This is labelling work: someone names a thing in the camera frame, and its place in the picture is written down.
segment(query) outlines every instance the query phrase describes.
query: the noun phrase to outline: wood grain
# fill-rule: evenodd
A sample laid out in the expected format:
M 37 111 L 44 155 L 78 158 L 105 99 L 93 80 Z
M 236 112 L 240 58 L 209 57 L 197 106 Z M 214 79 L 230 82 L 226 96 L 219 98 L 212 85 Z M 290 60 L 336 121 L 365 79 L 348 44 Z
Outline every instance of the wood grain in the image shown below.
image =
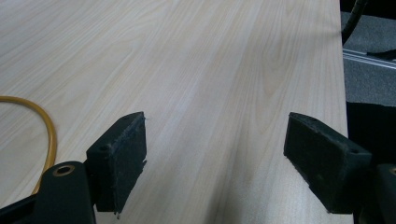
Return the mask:
M 121 219 L 352 223 L 283 156 L 290 111 L 347 133 L 338 1 L 0 1 L 0 94 L 42 105 L 57 162 L 144 111 L 148 164 Z M 29 195 L 45 126 L 0 105 L 0 206 Z

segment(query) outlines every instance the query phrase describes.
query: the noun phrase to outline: yellow cable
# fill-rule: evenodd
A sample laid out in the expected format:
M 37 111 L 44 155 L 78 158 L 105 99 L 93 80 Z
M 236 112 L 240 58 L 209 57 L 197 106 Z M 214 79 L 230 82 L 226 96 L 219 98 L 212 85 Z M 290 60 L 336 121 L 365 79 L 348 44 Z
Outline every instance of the yellow cable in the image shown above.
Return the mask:
M 26 107 L 29 107 L 30 109 L 33 109 L 38 115 L 40 115 L 40 117 L 44 120 L 49 135 L 49 147 L 47 152 L 47 158 L 43 167 L 43 172 L 41 173 L 41 175 L 43 175 L 47 169 L 53 166 L 53 164 L 55 163 L 55 156 L 56 156 L 56 147 L 57 147 L 56 132 L 52 120 L 50 119 L 50 116 L 39 105 L 19 97 L 0 96 L 0 102 L 8 102 L 8 103 L 24 105 Z M 32 194 L 36 194 L 38 192 L 38 189 L 40 188 L 40 181 L 41 181 L 41 176 L 38 179 Z

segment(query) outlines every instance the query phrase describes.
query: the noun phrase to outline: gray carpet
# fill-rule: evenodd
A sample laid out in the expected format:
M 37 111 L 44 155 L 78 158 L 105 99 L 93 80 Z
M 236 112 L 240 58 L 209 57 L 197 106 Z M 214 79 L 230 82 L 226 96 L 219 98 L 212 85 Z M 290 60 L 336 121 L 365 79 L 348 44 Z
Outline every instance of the gray carpet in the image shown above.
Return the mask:
M 341 13 L 344 27 L 349 13 Z M 396 21 L 362 16 L 344 49 L 381 52 L 396 49 Z M 344 59 L 346 100 L 396 106 L 396 69 Z

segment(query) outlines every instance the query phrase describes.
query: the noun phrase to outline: wooden table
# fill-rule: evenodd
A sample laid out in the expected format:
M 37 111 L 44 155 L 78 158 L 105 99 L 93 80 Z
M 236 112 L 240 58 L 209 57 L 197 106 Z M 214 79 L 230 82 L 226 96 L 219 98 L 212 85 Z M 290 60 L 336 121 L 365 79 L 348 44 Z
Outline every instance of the wooden table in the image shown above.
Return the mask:
M 288 114 L 347 133 L 338 1 L 0 2 L 0 94 L 42 105 L 57 163 L 144 111 L 148 164 L 120 220 L 352 223 L 327 214 L 283 156 Z M 0 104 L 0 206 L 28 196 L 39 116 Z

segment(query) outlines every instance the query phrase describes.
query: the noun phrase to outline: black cable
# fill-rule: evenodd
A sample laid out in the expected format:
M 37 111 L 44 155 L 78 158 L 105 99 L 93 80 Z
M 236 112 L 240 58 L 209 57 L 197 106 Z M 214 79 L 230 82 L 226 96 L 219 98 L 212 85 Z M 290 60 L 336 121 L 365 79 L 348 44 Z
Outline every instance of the black cable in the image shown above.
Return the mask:
M 363 10 L 368 2 L 369 0 L 356 0 L 355 6 L 352 8 L 349 20 L 347 21 L 346 26 L 342 31 L 343 45 L 347 42 L 353 30 L 355 30 L 355 27 L 358 24 L 358 21 L 361 19 Z
M 388 50 L 385 52 L 379 52 L 379 53 L 367 52 L 367 55 L 374 56 L 374 57 L 384 59 L 384 60 L 395 60 L 396 59 L 396 49 Z

